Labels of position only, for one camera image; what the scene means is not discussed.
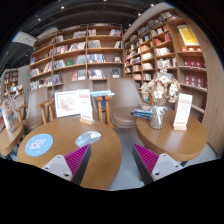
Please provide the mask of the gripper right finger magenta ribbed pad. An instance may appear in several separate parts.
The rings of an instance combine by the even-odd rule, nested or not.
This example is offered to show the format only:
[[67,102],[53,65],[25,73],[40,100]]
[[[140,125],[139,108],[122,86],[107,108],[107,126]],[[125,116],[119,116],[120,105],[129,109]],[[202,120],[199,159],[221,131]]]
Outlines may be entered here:
[[133,144],[132,154],[145,185],[182,169],[168,154],[157,154],[138,144]]

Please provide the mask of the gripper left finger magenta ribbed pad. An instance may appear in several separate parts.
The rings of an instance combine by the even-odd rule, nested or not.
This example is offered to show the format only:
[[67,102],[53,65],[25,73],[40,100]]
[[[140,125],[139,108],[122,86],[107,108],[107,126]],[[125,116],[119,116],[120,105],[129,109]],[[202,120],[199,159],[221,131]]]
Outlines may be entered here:
[[87,144],[66,156],[56,155],[45,166],[43,166],[42,169],[73,182],[76,185],[80,185],[90,156],[91,145]]

